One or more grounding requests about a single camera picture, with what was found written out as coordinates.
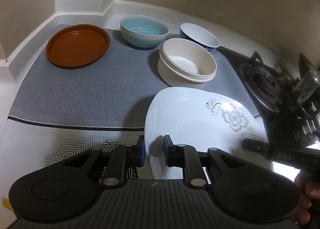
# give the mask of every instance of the black stripe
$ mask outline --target black stripe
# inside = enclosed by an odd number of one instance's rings
[[[80,126],[67,126],[67,125],[56,125],[39,122],[25,121],[16,117],[8,116],[9,120],[21,122],[24,124],[35,125],[40,127],[68,129],[68,130],[97,130],[97,131],[144,131],[144,128],[107,128],[107,127],[80,127]]]

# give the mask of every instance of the flower design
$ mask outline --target flower design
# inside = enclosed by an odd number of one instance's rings
[[[233,108],[232,111],[225,110],[224,113],[222,113],[222,117],[226,123],[230,123],[230,128],[232,128],[234,132],[238,132],[248,126],[249,120],[244,117],[243,113],[238,112],[234,106]]]
[[[208,100],[208,104],[209,104],[209,106],[213,106],[213,105],[215,105],[216,104],[216,99],[209,99]]]

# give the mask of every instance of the white plate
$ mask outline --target white plate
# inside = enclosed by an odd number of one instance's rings
[[[241,103],[222,95],[170,87],[158,92],[151,102],[145,123],[145,145],[153,176],[155,179],[180,179],[182,169],[165,165],[164,135],[170,135],[175,145],[192,145],[203,152],[209,147],[218,147],[272,169],[270,161],[241,147],[244,138],[264,141],[254,117]]]

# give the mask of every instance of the finger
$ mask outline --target finger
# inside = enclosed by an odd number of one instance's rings
[[[300,224],[305,225],[310,220],[310,214],[306,210],[302,209],[301,207],[298,207],[294,213],[294,218]]]
[[[297,188],[301,191],[304,192],[305,191],[305,186],[306,186],[306,181],[303,178],[303,176],[301,175],[301,173],[299,173],[296,178],[294,179],[294,183],[296,184]]]
[[[305,210],[308,210],[311,207],[311,205],[312,200],[306,194],[301,194],[299,206]]]
[[[320,199],[320,182],[309,182],[306,186],[306,194],[312,199]]]

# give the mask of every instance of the orange plate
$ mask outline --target orange plate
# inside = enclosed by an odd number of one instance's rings
[[[110,46],[105,30],[94,25],[74,25],[60,30],[49,40],[46,54],[62,67],[79,67],[102,57]]]

